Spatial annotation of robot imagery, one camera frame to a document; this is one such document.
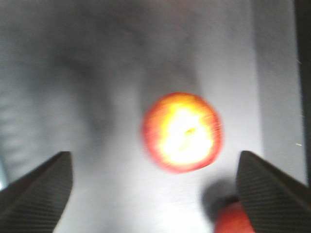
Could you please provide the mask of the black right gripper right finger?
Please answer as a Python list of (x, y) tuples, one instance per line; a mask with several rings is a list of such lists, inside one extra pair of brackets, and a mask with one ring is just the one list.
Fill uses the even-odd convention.
[(257, 233), (309, 233), (311, 190), (251, 151), (242, 151), (238, 196)]

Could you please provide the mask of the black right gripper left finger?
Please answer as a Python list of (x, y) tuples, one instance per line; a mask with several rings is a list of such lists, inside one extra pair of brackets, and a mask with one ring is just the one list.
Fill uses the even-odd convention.
[(62, 151), (0, 192), (0, 231), (52, 233), (72, 187), (72, 155)]

